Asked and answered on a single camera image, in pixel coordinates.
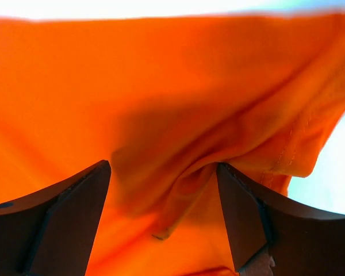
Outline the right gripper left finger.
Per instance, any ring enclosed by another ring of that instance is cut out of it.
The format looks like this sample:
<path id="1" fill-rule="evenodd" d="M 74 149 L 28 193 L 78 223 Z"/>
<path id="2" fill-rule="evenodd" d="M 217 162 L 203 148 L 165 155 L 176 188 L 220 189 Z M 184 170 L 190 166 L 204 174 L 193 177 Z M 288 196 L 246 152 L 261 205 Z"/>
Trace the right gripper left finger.
<path id="1" fill-rule="evenodd" d="M 110 164 L 102 160 L 1 203 L 0 275 L 85 275 L 110 176 Z"/>

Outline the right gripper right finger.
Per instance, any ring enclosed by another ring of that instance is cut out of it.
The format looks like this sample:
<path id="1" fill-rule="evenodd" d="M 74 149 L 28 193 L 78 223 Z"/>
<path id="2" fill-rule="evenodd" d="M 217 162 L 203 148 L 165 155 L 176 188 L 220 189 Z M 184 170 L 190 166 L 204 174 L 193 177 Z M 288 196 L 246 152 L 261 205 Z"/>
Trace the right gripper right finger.
<path id="1" fill-rule="evenodd" d="M 226 163 L 217 183 L 240 275 L 345 275 L 345 214 L 301 204 Z"/>

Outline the orange t shirt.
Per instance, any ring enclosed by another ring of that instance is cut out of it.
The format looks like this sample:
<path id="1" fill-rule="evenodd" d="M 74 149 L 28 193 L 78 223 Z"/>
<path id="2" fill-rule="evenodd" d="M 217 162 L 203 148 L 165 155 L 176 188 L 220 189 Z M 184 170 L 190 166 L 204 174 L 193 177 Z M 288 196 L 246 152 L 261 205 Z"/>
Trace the orange t shirt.
<path id="1" fill-rule="evenodd" d="M 345 112 L 345 13 L 0 18 L 0 203 L 105 159 L 88 275 L 234 275 L 216 165 L 286 194 Z"/>

